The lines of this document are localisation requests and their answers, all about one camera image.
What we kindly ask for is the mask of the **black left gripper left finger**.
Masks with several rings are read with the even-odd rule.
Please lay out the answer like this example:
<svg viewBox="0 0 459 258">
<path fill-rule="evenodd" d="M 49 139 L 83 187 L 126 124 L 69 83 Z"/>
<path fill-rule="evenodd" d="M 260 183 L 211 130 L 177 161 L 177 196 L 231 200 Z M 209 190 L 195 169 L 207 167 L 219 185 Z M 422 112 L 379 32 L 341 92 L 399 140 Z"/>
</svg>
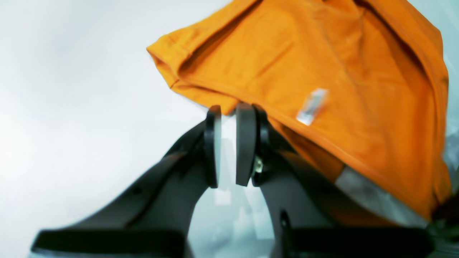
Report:
<svg viewBox="0 0 459 258">
<path fill-rule="evenodd" d="M 185 258 L 194 209 L 219 180 L 221 108 L 105 207 L 59 229 L 41 230 L 33 258 Z"/>
</svg>

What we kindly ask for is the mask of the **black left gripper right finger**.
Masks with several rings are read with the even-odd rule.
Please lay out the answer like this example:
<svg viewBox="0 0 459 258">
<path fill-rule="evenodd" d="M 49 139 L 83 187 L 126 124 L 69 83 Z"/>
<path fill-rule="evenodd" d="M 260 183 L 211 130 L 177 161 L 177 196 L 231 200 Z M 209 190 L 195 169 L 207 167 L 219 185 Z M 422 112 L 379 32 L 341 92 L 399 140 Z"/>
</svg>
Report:
<svg viewBox="0 0 459 258">
<path fill-rule="evenodd" d="M 236 183 L 260 188 L 272 258 L 426 258 L 435 243 L 353 201 L 304 160 L 255 104 L 236 107 Z"/>
</svg>

